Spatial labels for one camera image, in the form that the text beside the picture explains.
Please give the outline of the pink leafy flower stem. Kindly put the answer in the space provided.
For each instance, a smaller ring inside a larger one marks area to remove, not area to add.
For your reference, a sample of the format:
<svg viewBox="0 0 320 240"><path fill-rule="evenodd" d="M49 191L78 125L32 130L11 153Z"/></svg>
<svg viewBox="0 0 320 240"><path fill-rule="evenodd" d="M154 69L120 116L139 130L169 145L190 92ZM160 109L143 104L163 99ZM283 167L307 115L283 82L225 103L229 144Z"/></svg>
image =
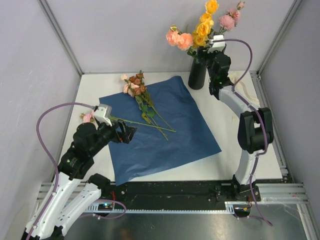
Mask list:
<svg viewBox="0 0 320 240"><path fill-rule="evenodd" d="M194 39L190 33L181 32L176 25L171 25L165 35L165 39L172 47L178 47L181 51L186 51L188 56L194 59L197 56L196 50L193 48Z"/></svg>

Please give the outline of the yellow rose stem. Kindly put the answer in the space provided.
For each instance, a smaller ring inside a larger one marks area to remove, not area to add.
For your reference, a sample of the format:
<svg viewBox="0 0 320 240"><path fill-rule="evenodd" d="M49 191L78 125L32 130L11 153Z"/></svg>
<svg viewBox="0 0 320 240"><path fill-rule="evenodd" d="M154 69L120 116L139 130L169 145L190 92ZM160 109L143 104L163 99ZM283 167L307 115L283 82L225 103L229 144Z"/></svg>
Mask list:
<svg viewBox="0 0 320 240"><path fill-rule="evenodd" d="M209 39L209 34L214 25L213 15L219 8L217 0L208 0L205 5L205 12L199 17L199 23L192 32L193 49L204 47Z"/></svg>

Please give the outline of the blue wrapping paper sheet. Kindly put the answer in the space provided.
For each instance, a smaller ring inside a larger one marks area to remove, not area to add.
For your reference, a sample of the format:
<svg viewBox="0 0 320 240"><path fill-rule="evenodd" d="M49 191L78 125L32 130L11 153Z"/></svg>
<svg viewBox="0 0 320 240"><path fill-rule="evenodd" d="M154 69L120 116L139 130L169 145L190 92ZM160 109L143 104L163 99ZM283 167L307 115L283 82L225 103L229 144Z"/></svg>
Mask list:
<svg viewBox="0 0 320 240"><path fill-rule="evenodd" d="M100 102L110 105L114 116L132 120L137 131L129 144L108 144L95 159L96 171L117 184L218 179L221 148L183 75L150 74L146 79L158 112L155 121L163 130L146 125L137 102L121 92L118 78L105 79Z"/></svg>

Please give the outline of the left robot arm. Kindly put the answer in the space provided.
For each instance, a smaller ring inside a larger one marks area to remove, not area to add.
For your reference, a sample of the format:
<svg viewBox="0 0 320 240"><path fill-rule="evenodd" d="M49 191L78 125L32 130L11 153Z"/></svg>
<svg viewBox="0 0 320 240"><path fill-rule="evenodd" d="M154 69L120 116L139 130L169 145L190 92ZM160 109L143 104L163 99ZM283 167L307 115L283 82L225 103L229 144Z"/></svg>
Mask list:
<svg viewBox="0 0 320 240"><path fill-rule="evenodd" d="M107 199L111 181L96 173L86 181L84 189L68 202L75 188L94 164L94 156L109 142L129 144L137 128L122 120L107 125L80 124L73 141L57 166L57 175L33 218L27 223L23 240L62 240L75 220L96 200Z"/></svg>

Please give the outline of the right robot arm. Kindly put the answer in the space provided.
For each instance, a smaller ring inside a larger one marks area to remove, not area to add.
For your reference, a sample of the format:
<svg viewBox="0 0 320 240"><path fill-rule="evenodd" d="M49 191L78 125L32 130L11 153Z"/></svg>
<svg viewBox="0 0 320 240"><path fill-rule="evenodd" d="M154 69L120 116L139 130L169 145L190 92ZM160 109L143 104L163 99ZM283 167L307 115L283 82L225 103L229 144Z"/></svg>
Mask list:
<svg viewBox="0 0 320 240"><path fill-rule="evenodd" d="M258 108L236 91L229 78L231 59L223 50L200 47L198 60L209 75L209 93L227 105L238 117L237 141L242 149L238 169L230 185L215 187L216 199L245 201L255 196L256 168L259 157L274 140L272 113L267 107Z"/></svg>

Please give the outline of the large pink rose stem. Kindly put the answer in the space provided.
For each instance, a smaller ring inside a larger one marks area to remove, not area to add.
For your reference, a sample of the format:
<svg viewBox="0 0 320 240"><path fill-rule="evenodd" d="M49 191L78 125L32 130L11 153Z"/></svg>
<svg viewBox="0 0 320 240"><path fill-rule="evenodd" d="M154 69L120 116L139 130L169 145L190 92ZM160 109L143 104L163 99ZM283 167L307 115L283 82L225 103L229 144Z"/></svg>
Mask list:
<svg viewBox="0 0 320 240"><path fill-rule="evenodd" d="M80 117L80 119L82 120L83 123L95 123L96 122L96 120L94 120L93 112L86 113L86 114L85 113L81 113L79 117ZM136 122L136 121L126 120L126 119L122 119L122 118L118 118L118 117L114 117L114 116L111 116L110 120L112 122L117 122L117 121L121 120L121 121L124 121L125 123L148 126L148 127L151 127L151 128L156 128L158 130L165 130L165 131L174 132L174 133L176 132L175 130L172 130L172 129L169 129L169 128L160 127L160 126L156 126L156 125L153 125L151 123Z"/></svg>

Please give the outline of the cream printed ribbon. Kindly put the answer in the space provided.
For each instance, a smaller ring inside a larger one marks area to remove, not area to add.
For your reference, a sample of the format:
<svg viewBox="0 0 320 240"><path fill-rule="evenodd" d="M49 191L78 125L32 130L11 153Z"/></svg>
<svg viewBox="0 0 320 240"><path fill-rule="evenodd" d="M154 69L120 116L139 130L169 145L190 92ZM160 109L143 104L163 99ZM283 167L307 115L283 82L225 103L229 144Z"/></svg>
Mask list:
<svg viewBox="0 0 320 240"><path fill-rule="evenodd" d="M242 71L231 71L231 73L228 74L228 77L230 78L232 83L235 83L242 76L242 74L243 74ZM243 79L236 85L235 89L238 92L241 92L252 103L256 105L260 104L259 99L248 92L246 83L244 82Z"/></svg>

